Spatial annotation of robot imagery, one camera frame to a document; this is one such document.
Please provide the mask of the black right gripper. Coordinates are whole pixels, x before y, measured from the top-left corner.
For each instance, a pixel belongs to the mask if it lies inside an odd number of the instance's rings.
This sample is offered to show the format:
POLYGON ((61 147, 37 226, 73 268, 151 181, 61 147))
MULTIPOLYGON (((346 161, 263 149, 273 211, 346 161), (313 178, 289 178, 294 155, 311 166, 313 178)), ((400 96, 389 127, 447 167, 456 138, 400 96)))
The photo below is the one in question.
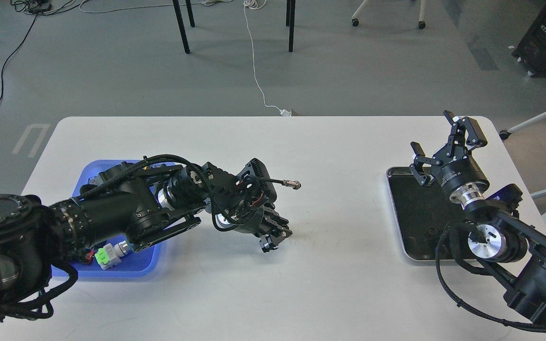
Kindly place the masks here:
POLYGON ((437 183, 453 204, 470 204, 484 199, 483 193, 490 183, 477 162, 470 157, 474 149, 488 144, 484 133, 476 119, 462 118, 448 110, 443 114, 451 125, 443 156, 451 160, 426 157, 422 146, 411 142, 414 155, 409 170, 420 186, 429 187, 437 183))

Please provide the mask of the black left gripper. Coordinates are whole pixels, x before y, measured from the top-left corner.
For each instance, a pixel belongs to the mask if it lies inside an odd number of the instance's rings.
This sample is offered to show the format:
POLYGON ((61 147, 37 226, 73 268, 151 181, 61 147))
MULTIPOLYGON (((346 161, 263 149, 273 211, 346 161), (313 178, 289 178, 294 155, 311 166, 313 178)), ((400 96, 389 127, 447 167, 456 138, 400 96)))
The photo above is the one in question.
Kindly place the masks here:
POLYGON ((214 217, 221 231, 236 231, 260 237, 259 244, 264 253, 276 250, 284 238, 292 235, 290 221, 280 216, 274 206, 260 207, 256 214, 242 225, 228 222, 221 214, 214 217))

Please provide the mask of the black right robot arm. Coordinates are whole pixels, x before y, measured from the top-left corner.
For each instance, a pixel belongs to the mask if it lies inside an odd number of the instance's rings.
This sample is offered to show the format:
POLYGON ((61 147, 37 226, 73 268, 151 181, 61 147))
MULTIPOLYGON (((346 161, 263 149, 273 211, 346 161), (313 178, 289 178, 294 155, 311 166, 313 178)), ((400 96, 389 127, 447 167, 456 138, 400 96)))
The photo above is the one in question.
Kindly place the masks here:
POLYGON ((484 197, 490 184, 472 156, 474 149, 487 145, 484 133, 476 119, 448 110, 443 114, 451 125, 446 144, 429 158, 419 143, 411 142, 414 154, 409 165, 421 186, 438 183, 444 197, 461 205, 464 212, 464 220, 446 224, 434 249, 438 280, 459 308, 507 327, 546 333, 546 235, 520 220, 522 191, 516 184, 484 197), (495 278, 505 287, 507 306, 526 317, 527 323, 481 312, 451 290, 440 269, 441 248, 447 239, 457 265, 495 278))

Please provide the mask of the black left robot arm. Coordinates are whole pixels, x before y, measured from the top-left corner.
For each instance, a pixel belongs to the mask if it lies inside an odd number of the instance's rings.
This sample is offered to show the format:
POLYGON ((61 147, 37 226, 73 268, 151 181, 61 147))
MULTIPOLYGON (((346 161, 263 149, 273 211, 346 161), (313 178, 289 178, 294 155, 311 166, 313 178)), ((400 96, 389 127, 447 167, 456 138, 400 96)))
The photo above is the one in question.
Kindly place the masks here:
POLYGON ((0 194, 0 321, 52 317, 52 300, 78 280, 70 262, 80 252, 118 235, 145 250, 200 224, 201 211, 216 230, 254 235, 262 251, 275 250, 292 232, 275 211, 273 185, 301 187, 271 178, 256 158, 234 175, 160 154, 98 177, 49 206, 34 195, 0 194))

